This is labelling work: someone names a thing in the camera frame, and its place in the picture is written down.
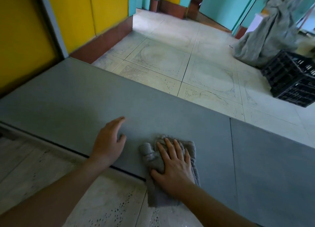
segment hand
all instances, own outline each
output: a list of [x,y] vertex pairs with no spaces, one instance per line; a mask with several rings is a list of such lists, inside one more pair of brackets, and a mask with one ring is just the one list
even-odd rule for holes
[[90,161],[106,169],[112,165],[120,156],[124,149],[127,137],[122,134],[117,139],[118,131],[125,121],[125,117],[119,117],[107,123],[103,127],[95,140]]
[[160,174],[156,170],[151,171],[153,179],[171,196],[180,200],[185,185],[195,184],[195,179],[191,171],[190,155],[185,149],[185,158],[179,146],[179,143],[174,139],[174,145],[165,138],[165,143],[168,148],[169,155],[160,143],[157,147],[161,153],[165,164],[165,173]]

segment gray cloth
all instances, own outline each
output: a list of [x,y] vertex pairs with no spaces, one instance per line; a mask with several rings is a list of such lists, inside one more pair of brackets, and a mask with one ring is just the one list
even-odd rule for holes
[[[144,143],[139,147],[140,153],[143,155],[142,159],[144,164],[149,169],[155,169],[159,173],[164,174],[165,172],[165,165],[161,154],[158,150],[156,145],[157,142],[161,143],[165,150],[167,150],[167,146],[164,142],[164,139],[168,138],[170,142],[173,144],[174,138],[169,136],[159,136],[154,142],[154,147],[150,143]],[[182,141],[178,140],[180,148],[185,153],[185,148],[187,148],[188,153],[191,159],[191,170],[194,175],[195,184],[200,186],[198,171],[196,168],[196,148],[195,144],[190,141]],[[173,197],[169,196],[165,193],[161,187],[152,179],[151,175],[148,173],[146,178],[146,185],[148,191],[148,205],[149,207],[166,207],[166,206],[178,206],[181,205],[181,202],[174,199]]]
[[262,68],[280,50],[294,52],[297,49],[298,29],[292,12],[301,1],[267,0],[269,16],[232,46],[233,56],[250,66]]

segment cleaning rag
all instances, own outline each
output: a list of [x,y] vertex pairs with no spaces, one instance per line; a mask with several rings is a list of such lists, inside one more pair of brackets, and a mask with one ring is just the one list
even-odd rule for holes
[[[154,147],[150,143],[144,143],[139,147],[139,151],[142,154],[142,159],[144,164],[149,169],[155,169],[160,174],[165,173],[165,165],[164,161],[161,157],[161,154],[156,145],[157,142],[161,143],[163,148],[167,150],[167,146],[164,142],[164,139],[168,138],[172,144],[174,138],[163,135],[156,138],[154,142]],[[195,179],[195,184],[200,186],[199,175],[196,168],[196,147],[195,144],[191,141],[182,141],[176,139],[180,145],[180,148],[185,153],[185,148],[188,150],[191,160],[191,170]],[[151,175],[147,175],[146,179],[147,192],[148,192],[148,205],[149,207],[166,207],[166,206],[178,206],[181,205],[181,202],[174,199],[166,192],[162,190],[162,188],[152,179]]]

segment gray tarp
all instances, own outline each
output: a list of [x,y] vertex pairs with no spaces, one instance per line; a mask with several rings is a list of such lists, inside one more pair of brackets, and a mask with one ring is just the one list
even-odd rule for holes
[[280,50],[297,49],[297,27],[292,12],[302,0],[267,0],[265,17],[252,32],[233,45],[233,56],[255,67],[263,67]]

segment forearm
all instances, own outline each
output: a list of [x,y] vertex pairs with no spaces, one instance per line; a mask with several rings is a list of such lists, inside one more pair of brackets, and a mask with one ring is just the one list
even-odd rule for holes
[[79,169],[2,214],[0,226],[62,226],[102,171],[88,159]]
[[186,185],[179,199],[205,227],[257,227],[254,223],[238,215],[233,210],[227,208],[225,205],[208,195],[197,185]]

